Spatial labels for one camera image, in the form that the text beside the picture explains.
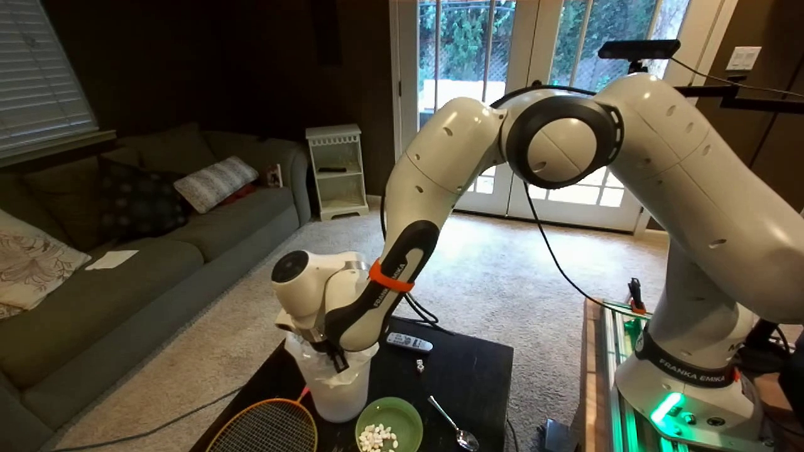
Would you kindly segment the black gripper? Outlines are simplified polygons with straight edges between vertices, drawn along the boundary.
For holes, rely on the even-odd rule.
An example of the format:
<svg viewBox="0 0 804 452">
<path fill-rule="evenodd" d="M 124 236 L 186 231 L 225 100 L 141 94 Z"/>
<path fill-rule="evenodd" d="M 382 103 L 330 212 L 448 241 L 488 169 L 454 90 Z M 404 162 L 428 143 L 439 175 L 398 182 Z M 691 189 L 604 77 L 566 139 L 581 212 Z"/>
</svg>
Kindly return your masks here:
<svg viewBox="0 0 804 452">
<path fill-rule="evenodd" d="M 322 326 L 298 326 L 297 335 L 306 339 L 316 351 L 325 351 L 337 372 L 349 366 L 343 350 L 325 335 Z"/>
</svg>

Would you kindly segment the robot base stand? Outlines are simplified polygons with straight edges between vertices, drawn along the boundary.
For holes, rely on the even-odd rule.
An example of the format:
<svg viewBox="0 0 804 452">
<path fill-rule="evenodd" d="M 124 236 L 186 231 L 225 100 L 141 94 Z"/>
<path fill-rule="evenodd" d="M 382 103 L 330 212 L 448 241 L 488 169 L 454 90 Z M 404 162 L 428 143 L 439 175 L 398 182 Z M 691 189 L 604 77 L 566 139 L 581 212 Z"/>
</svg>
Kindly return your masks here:
<svg viewBox="0 0 804 452">
<path fill-rule="evenodd" d="M 689 385 L 635 357 L 644 326 L 625 307 L 585 305 L 583 452 L 801 452 L 801 423 L 773 374 Z"/>
</svg>

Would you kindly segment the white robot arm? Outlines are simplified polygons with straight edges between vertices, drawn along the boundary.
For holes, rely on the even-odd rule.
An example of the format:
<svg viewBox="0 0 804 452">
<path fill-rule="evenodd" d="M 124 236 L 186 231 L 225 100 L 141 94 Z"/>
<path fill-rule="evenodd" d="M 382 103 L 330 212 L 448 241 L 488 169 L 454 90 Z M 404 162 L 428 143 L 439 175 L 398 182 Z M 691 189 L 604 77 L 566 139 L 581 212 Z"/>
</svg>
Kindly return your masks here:
<svg viewBox="0 0 804 452">
<path fill-rule="evenodd" d="M 504 163 L 524 194 L 576 209 L 635 198 L 670 233 L 684 272 L 665 281 L 654 316 L 651 366 L 679 381 L 725 386 L 734 372 L 713 332 L 734 307 L 769 322 L 804 316 L 804 221 L 713 130 L 681 90 L 630 74 L 587 96 L 533 86 L 484 106 L 448 100 L 411 139 L 385 187 L 385 248 L 361 266 L 352 253 L 284 257 L 272 273 L 278 323 L 306 337 L 337 370 L 379 339 L 429 261 L 450 212 L 488 169 Z M 614 189 L 587 187 L 597 173 Z"/>
</svg>

